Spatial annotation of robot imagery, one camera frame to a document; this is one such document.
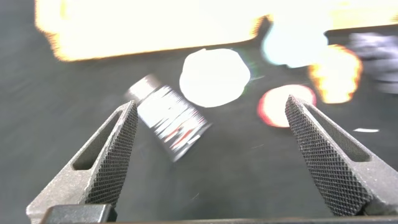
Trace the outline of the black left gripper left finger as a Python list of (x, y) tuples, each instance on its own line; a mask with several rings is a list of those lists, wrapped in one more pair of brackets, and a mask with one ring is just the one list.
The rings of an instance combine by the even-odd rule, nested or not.
[(137, 121), (133, 101), (119, 106), (27, 206), (30, 221), (42, 221), (55, 205), (115, 207), (127, 176)]

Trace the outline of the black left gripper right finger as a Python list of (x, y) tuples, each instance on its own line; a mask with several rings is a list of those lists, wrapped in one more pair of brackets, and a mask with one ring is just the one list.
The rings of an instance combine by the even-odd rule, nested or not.
[(395, 169), (300, 98), (287, 98), (285, 115), (307, 169), (334, 215), (397, 215)]

